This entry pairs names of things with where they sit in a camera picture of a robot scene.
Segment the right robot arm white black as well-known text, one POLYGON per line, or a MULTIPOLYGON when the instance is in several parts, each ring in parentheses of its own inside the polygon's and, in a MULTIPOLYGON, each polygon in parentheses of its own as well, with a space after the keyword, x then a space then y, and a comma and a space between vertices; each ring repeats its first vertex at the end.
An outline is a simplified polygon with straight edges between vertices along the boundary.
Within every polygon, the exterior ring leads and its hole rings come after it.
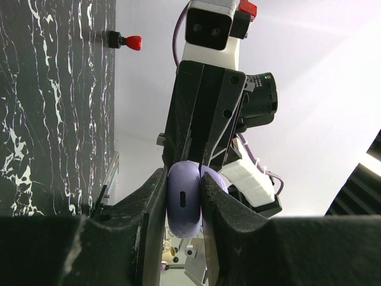
POLYGON ((200 216, 201 174, 196 164, 218 172, 241 159, 233 139, 271 123, 277 103, 270 73, 248 76, 195 61, 179 64, 163 133, 172 217, 200 216))

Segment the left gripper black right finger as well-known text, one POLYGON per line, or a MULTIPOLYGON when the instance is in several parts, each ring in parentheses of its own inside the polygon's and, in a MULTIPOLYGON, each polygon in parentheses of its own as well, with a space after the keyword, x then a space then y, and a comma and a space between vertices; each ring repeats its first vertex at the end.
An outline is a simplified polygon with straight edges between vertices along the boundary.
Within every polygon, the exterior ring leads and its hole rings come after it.
POLYGON ((201 181, 210 285, 379 285, 380 217, 266 219, 201 181))

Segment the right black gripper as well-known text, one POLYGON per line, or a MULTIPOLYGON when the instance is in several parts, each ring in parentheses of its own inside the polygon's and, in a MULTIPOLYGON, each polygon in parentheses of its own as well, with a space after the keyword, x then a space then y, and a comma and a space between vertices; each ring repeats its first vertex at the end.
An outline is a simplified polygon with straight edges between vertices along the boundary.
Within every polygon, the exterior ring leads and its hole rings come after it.
POLYGON ((165 126, 163 162, 192 161, 219 171, 242 107, 246 74, 196 61, 180 62, 165 126))

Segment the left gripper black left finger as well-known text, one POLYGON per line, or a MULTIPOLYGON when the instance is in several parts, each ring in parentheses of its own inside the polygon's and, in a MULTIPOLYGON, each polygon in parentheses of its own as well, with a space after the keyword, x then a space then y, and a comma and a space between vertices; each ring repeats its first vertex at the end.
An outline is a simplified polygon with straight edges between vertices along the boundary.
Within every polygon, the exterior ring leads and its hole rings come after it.
POLYGON ((167 169, 94 217, 2 217, 2 285, 158 285, 167 169))

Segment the purple round earbud case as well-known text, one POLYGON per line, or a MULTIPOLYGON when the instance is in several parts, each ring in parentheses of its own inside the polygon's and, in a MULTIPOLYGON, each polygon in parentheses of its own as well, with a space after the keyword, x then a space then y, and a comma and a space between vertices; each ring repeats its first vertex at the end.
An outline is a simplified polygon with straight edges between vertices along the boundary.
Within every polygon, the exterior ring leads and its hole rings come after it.
POLYGON ((167 217, 171 232, 178 238, 197 236, 201 227, 201 178, 209 173, 224 192, 228 188, 220 175, 208 166, 191 161, 172 165, 167 177, 167 217))

